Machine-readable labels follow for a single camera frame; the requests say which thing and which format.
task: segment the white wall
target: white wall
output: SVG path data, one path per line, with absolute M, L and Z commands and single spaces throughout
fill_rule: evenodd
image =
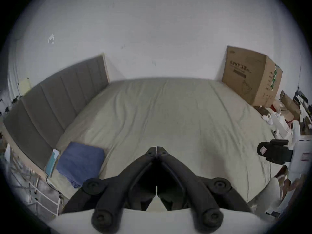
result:
M 54 34 L 54 45 L 48 37 Z M 32 85 L 105 53 L 111 80 L 151 76 L 220 80 L 227 45 L 267 54 L 312 101 L 311 56 L 279 0 L 35 0 L 12 31 L 18 80 Z

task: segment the clutter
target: clutter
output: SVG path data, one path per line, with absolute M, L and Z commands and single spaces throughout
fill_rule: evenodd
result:
M 262 119 L 267 122 L 270 126 L 273 125 L 273 121 L 271 119 L 271 114 L 263 115 Z
M 277 139 L 288 139 L 291 136 L 291 129 L 285 121 L 284 116 L 274 112 L 271 108 L 267 108 L 271 114 L 271 120 L 273 125 L 276 127 Z
M 280 115 L 283 115 L 287 122 L 290 122 L 294 119 L 293 114 L 284 106 L 281 101 L 275 99 L 272 103 L 272 106 L 276 112 L 280 110 Z
M 270 107 L 283 71 L 268 56 L 228 46 L 222 82 L 251 106 Z
M 104 159 L 102 148 L 71 142 L 61 155 L 56 169 L 74 188 L 78 188 L 87 179 L 99 176 Z
M 300 122 L 301 135 L 312 135 L 312 124 L 308 117 L 305 117 L 303 122 Z
M 300 107 L 284 91 L 280 94 L 280 101 L 294 116 L 295 120 L 300 120 Z

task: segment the metal rack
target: metal rack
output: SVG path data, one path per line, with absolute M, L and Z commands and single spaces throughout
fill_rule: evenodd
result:
M 8 178 L 8 182 L 11 184 L 12 189 L 23 189 L 25 192 L 28 194 L 28 201 L 26 202 L 25 200 L 23 201 L 24 204 L 27 207 L 36 205 L 36 212 L 35 215 L 38 215 L 38 205 L 50 212 L 53 216 L 58 217 L 59 211 L 60 211 L 60 205 L 62 204 L 63 201 L 63 196 L 60 195 L 58 198 L 58 201 L 55 202 L 52 199 L 50 199 L 48 196 L 46 196 L 41 190 L 38 189 L 38 183 L 40 181 L 40 176 L 36 174 L 33 170 L 30 170 L 29 174 L 22 172 L 22 167 L 17 161 L 17 157 L 15 157 L 15 154 L 13 150 L 10 148 L 8 145 L 7 147 L 7 152 L 10 152 L 10 162 L 7 161 L 4 157 L 1 158 L 2 163 L 4 163 L 5 168 L 6 168 L 6 175 Z M 16 173 L 19 174 L 19 176 L 24 180 L 26 183 L 28 183 L 28 186 L 23 186 L 22 183 L 19 181 L 19 179 L 16 176 Z M 12 181 L 10 181 L 10 176 L 13 177 L 14 180 L 17 181 L 19 185 L 12 185 Z M 41 202 L 39 202 L 38 198 L 34 197 L 32 195 L 32 189 L 34 189 L 34 194 L 40 193 L 42 196 L 44 196 L 46 199 L 51 201 L 54 205 L 56 205 L 57 210 L 56 213 L 48 209 L 45 205 L 43 205 Z

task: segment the electrical cable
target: electrical cable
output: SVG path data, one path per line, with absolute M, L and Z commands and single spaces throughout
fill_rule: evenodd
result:
M 50 186 L 54 191 L 57 191 L 59 194 L 61 194 L 60 193 L 60 191 L 58 191 L 57 189 L 55 189 L 55 188 L 53 188 L 49 183 L 48 183 L 48 176 L 46 176 L 46 183 L 48 184 L 48 186 Z

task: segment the bed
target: bed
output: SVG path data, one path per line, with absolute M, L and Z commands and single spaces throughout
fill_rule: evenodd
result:
M 256 151 L 273 138 L 259 113 L 225 84 L 155 78 L 108 85 L 66 128 L 56 149 L 62 154 L 71 141 L 103 148 L 104 179 L 162 146 L 197 176 L 228 179 L 248 202 L 281 168 Z M 77 190 L 56 169 L 49 182 L 67 198 Z

